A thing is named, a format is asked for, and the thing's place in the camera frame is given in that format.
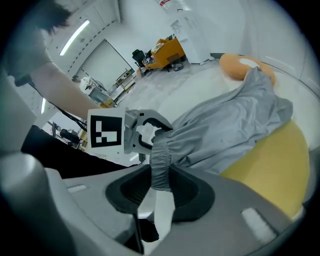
white cabinet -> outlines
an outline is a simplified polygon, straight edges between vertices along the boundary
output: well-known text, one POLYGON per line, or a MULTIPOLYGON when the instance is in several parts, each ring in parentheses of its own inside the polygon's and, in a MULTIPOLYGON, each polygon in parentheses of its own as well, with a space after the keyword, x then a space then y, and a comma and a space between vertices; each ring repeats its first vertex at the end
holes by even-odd
POLYGON ((298 26, 275 1, 249 0, 248 3, 255 23, 259 60, 299 79, 306 42, 298 26))
POLYGON ((306 43, 305 61, 303 65, 301 82, 307 85, 320 98, 320 68, 317 56, 311 45, 306 43))

person's arm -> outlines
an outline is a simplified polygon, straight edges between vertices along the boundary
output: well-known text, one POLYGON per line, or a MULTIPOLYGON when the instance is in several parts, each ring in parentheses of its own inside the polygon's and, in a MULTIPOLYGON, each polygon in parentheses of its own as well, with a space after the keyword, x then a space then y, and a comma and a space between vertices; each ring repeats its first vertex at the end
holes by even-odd
POLYGON ((52 62, 32 71, 30 76, 45 99, 77 117, 86 120, 88 110, 100 108, 52 62))

gray cloth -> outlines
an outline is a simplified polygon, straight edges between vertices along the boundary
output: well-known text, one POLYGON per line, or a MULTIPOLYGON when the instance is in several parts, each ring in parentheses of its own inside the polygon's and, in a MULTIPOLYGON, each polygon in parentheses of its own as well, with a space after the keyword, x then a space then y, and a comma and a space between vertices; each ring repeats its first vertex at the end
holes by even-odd
POLYGON ((292 103, 275 95, 270 78, 252 68, 242 85, 187 111, 173 130, 156 131, 151 187, 169 191, 169 166, 220 174, 257 141, 291 119, 292 103))

cable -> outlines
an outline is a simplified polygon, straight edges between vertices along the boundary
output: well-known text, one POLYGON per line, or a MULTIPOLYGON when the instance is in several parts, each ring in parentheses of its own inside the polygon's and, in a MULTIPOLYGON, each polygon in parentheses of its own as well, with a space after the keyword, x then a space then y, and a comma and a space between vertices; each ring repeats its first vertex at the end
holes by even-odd
MULTIPOLYGON (((29 85, 31 85, 31 87, 33 87, 38 94, 43 97, 41 95, 41 93, 38 91, 38 89, 35 86, 35 83, 33 81, 29 82, 29 85)), ((52 102, 48 101, 49 103, 51 103, 52 105, 54 105, 58 110, 61 111, 62 114, 64 114, 66 117, 70 118, 72 121, 74 121, 82 130, 84 130, 85 132, 87 132, 87 122, 83 122, 81 120, 79 120, 78 118, 74 117, 73 115, 69 114, 68 112, 64 111, 63 109, 61 109, 60 107, 56 106, 55 104, 53 104, 52 102)))

black pants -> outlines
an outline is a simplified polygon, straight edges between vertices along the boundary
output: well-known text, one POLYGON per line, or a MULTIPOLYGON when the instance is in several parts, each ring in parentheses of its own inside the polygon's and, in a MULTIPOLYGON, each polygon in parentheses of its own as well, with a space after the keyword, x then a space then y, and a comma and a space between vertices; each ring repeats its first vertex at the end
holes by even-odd
POLYGON ((110 173, 127 168, 75 149, 33 125, 21 151, 34 156, 63 179, 110 173))

